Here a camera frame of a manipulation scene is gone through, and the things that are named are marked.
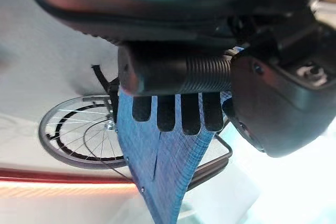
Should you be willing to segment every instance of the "blue cloth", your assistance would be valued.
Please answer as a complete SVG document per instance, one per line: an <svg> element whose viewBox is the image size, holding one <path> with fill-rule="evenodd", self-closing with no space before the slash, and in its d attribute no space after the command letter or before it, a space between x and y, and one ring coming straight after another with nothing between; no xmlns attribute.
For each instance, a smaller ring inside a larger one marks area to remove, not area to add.
<svg viewBox="0 0 336 224"><path fill-rule="evenodd" d="M222 94L222 100L230 97ZM173 132L160 132L156 125L157 97L152 98L148 122L132 117L132 97L120 94L118 137L134 182L157 224L176 223L183 196L214 133L202 128L197 136L185 136L181 124L181 97L176 95L176 125ZM202 97L199 96L202 108Z"/></svg>

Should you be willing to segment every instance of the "wheelchair wheel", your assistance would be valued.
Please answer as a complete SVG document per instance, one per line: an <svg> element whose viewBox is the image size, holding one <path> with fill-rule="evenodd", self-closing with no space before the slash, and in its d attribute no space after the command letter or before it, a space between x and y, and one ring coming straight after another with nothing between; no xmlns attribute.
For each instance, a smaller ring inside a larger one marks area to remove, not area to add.
<svg viewBox="0 0 336 224"><path fill-rule="evenodd" d="M126 165L108 95L79 97L60 103L41 120L38 136L57 160L86 169Z"/></svg>

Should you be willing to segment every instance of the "threaded metal cylinder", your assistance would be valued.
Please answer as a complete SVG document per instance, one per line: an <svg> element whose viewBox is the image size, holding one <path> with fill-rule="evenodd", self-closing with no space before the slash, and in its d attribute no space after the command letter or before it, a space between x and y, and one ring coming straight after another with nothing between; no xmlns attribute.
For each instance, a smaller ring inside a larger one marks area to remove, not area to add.
<svg viewBox="0 0 336 224"><path fill-rule="evenodd" d="M230 61L224 57L188 57L186 79L179 93L220 92L230 89Z"/></svg>
<svg viewBox="0 0 336 224"><path fill-rule="evenodd" d="M136 96L230 90L230 61L220 51L131 44L119 48L119 79Z"/></svg>

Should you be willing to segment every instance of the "black cable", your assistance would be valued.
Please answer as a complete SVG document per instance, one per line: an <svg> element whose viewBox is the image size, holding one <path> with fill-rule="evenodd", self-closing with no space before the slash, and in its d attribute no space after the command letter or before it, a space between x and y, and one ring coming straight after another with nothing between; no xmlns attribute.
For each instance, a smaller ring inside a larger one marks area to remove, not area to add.
<svg viewBox="0 0 336 224"><path fill-rule="evenodd" d="M92 125L92 127L95 126L95 125L97 125L97 124L99 124L99 123L106 122L106 121L108 121L108 120L109 120L109 119L106 119L106 120L100 121L100 122L98 122L98 123L95 123L95 124ZM91 127L87 128L87 129L85 130L85 132L84 132L84 135L83 135L84 145L85 145L85 147L88 149L88 151L89 151L95 158L99 159L99 157L97 157L97 156L90 150L90 148L86 145L86 142L85 142L85 135L86 135L86 133L88 132L88 130L89 130L90 128L91 128ZM115 168L112 168L109 164L107 164L107 163L104 162L103 160L100 159L100 162L103 163L104 165L106 165L106 167L108 167L108 169L111 169L111 170L115 171L115 172L118 173L120 176L122 176L123 178L125 178L127 181L133 183L133 180L129 179L128 177L126 177L126 175L123 175L121 172L117 171Z"/></svg>

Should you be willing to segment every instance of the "metal frame bar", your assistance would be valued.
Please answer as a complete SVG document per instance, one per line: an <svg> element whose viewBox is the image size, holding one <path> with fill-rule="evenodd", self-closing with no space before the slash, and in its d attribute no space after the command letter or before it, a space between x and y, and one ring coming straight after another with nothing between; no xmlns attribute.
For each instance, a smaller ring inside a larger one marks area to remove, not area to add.
<svg viewBox="0 0 336 224"><path fill-rule="evenodd" d="M37 172L0 168L0 182L56 183L56 184L133 184L123 178Z"/></svg>
<svg viewBox="0 0 336 224"><path fill-rule="evenodd" d="M215 134L214 138L217 139L222 145L224 145L229 152L221 157L218 157L199 166L188 186L187 191L215 177L216 175L221 173L229 163L229 158L233 154L232 148L219 136L218 133Z"/></svg>

